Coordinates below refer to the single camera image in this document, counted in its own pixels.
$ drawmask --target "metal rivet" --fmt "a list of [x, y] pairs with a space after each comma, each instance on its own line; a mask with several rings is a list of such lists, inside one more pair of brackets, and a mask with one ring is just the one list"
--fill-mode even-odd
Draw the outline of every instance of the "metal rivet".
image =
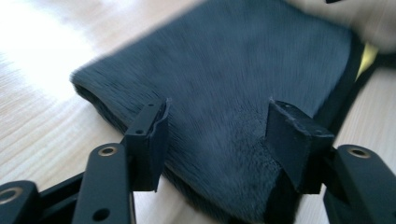
[[349, 152], [349, 154], [351, 154], [352, 156], [359, 157], [362, 159], [369, 159], [371, 157], [369, 152], [361, 148], [352, 147], [349, 148], [347, 152]]
[[117, 149], [115, 147], [105, 147], [99, 150], [99, 156], [112, 156], [117, 153]]
[[14, 187], [10, 189], [5, 189], [0, 192], [0, 204], [5, 204], [14, 201], [23, 193], [23, 188]]

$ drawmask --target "plush fabric pad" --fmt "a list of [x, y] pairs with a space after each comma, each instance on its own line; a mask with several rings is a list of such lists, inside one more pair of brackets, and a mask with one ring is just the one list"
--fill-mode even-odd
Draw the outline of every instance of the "plush fabric pad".
[[121, 132], [171, 98], [165, 176], [222, 222], [291, 223], [300, 197], [262, 145], [269, 99], [329, 123], [359, 68], [355, 41], [282, 1], [209, 0], [72, 82]]

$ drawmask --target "wood grain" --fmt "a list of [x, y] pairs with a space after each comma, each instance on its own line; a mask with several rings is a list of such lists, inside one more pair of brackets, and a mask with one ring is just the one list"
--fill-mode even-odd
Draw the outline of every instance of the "wood grain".
[[[201, 0], [2, 1], [0, 185], [40, 190], [82, 172], [92, 149], [122, 136], [77, 96], [73, 70], [136, 41]], [[353, 106], [336, 145], [378, 152], [396, 172], [396, 71], [378, 72]], [[162, 178], [134, 194], [138, 223], [217, 223]], [[296, 223], [327, 223], [321, 196], [306, 196]]]

